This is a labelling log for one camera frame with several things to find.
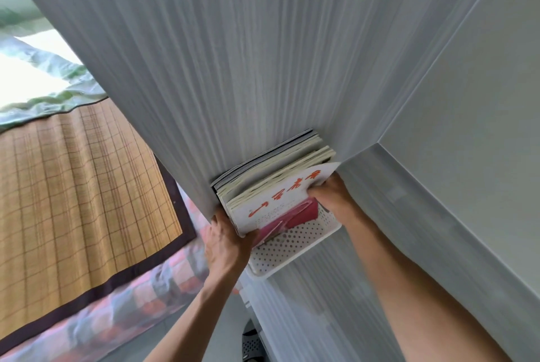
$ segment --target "white book cover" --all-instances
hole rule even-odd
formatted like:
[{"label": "white book cover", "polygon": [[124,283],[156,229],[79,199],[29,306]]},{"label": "white book cover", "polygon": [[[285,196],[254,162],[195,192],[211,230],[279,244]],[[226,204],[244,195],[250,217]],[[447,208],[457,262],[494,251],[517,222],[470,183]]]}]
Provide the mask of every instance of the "white book cover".
[{"label": "white book cover", "polygon": [[[231,220],[239,234],[245,235],[252,230],[265,228],[273,222],[277,228],[279,223],[283,223],[280,218],[285,218],[284,215],[288,212],[293,210],[296,210],[296,213],[301,212],[304,209],[302,205],[308,204],[307,189],[312,184],[323,183],[339,164],[339,162],[322,163],[303,169],[230,210]],[[266,232],[262,240],[265,241],[269,235],[270,233]]]}]

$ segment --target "book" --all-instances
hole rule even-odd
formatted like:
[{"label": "book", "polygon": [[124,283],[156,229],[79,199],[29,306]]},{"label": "book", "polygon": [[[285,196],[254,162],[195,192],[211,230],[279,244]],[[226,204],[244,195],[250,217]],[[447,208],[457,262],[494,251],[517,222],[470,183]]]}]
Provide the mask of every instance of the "book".
[{"label": "book", "polygon": [[334,150],[308,129],[227,170],[211,185],[240,236],[261,230],[258,246],[317,218],[319,203],[307,189],[337,169],[334,157]]}]

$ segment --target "floor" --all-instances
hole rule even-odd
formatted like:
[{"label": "floor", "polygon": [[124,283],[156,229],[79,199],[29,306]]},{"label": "floor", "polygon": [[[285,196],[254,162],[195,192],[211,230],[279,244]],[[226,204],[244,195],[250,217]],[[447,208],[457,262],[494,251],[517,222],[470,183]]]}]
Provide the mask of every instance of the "floor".
[{"label": "floor", "polygon": [[[102,362],[142,362],[182,313],[183,310],[172,314],[160,324],[107,355]],[[221,313],[202,362],[216,360],[240,362],[242,360],[241,335],[248,321],[249,314],[242,299],[239,295],[231,295]]]}]

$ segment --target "plaid bed sheet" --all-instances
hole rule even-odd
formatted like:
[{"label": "plaid bed sheet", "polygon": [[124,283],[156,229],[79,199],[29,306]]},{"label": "plaid bed sheet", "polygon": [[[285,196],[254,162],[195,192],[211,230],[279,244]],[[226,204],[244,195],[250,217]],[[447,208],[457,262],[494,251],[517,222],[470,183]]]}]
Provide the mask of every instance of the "plaid bed sheet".
[{"label": "plaid bed sheet", "polygon": [[0,357],[13,361],[96,361],[191,303],[208,276],[208,222],[180,188],[197,238],[165,263]]}]

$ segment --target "person's left hand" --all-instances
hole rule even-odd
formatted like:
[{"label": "person's left hand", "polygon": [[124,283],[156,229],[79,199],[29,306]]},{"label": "person's left hand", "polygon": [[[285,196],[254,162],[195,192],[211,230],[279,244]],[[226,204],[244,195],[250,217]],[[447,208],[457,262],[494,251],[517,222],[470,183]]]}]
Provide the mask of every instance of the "person's left hand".
[{"label": "person's left hand", "polygon": [[259,234],[254,230],[240,237],[223,207],[219,207],[212,217],[206,237],[205,256],[210,269],[209,278],[232,278],[236,280],[246,268],[253,243]]}]

